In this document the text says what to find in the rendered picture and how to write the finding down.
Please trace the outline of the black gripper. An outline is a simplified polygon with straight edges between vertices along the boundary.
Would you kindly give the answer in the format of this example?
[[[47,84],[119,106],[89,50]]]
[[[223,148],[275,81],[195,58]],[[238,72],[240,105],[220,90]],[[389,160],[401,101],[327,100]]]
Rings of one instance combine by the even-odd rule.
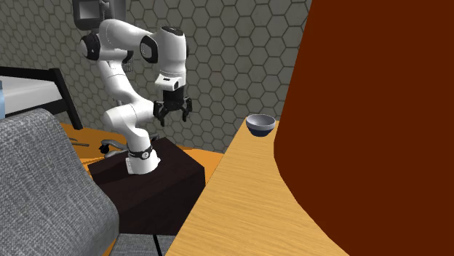
[[[169,110],[181,110],[183,112],[182,118],[187,122],[190,112],[193,110],[192,99],[189,97],[184,98],[184,88],[180,87],[175,91],[163,91],[163,102],[154,101],[153,115],[157,118],[162,127],[165,126],[165,116]]]

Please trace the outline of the dark robot stand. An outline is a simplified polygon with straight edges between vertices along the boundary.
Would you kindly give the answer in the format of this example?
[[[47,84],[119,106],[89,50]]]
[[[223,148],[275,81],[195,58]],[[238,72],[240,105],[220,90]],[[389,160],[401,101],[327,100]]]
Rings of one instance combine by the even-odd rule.
[[[165,137],[151,145],[161,161],[148,174],[130,175],[126,153],[89,164],[89,172],[114,203],[120,233],[175,236],[204,190],[204,167]]]

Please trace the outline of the blue grey bowl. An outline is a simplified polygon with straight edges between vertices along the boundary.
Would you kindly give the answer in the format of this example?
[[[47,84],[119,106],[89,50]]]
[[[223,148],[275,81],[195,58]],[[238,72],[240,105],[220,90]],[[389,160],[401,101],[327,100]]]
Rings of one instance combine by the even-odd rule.
[[[246,118],[246,125],[252,135],[265,137],[274,129],[276,119],[267,114],[251,114]]]

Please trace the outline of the grey fabric sofa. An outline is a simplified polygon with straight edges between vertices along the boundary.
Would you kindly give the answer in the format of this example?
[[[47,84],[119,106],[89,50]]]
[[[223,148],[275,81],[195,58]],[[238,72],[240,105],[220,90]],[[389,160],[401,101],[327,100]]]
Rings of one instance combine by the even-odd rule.
[[[165,256],[174,236],[126,234],[44,109],[0,120],[0,256]]]

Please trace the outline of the black framed white table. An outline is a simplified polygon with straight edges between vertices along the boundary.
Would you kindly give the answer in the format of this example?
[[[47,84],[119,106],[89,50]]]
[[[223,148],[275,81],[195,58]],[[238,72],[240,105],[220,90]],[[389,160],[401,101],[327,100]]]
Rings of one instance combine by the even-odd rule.
[[[65,112],[74,129],[83,128],[59,68],[0,66],[0,119],[37,108],[53,115]]]

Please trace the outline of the large dark red rounded object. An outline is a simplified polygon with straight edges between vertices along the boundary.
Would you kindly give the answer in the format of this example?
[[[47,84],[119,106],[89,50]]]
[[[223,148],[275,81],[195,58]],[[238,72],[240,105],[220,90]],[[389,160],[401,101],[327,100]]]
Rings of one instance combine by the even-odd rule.
[[[454,0],[313,0],[274,147],[350,256],[454,256]]]

